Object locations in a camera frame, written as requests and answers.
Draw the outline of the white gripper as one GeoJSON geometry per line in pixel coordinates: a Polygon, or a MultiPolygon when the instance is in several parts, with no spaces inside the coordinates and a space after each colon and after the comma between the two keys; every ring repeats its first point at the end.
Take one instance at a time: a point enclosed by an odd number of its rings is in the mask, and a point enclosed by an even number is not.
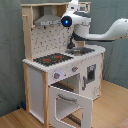
{"type": "Polygon", "coordinates": [[[77,11],[79,5],[79,0],[72,0],[67,7],[68,11],[77,11]]]}

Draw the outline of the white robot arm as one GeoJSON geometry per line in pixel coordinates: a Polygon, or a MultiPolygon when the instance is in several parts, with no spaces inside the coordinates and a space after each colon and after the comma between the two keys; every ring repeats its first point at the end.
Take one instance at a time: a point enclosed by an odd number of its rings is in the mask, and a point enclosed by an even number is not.
{"type": "Polygon", "coordinates": [[[128,39],[128,19],[116,20],[104,34],[90,34],[90,23],[91,17],[87,11],[80,9],[79,0],[72,0],[61,17],[64,27],[74,27],[72,37],[76,41],[110,42],[120,38],[128,39]]]}

